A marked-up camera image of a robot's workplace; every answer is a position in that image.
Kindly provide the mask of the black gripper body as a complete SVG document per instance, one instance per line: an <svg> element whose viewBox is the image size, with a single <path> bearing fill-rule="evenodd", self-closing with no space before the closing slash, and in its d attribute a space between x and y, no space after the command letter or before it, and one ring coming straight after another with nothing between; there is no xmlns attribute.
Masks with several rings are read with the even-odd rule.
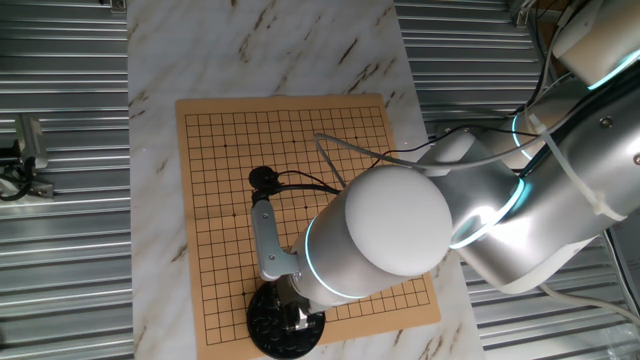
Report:
<svg viewBox="0 0 640 360"><path fill-rule="evenodd" d="M286 320L300 320L301 314L305 316L311 314L309 300L294 289L288 277L279 278L275 288L281 311Z"/></svg>

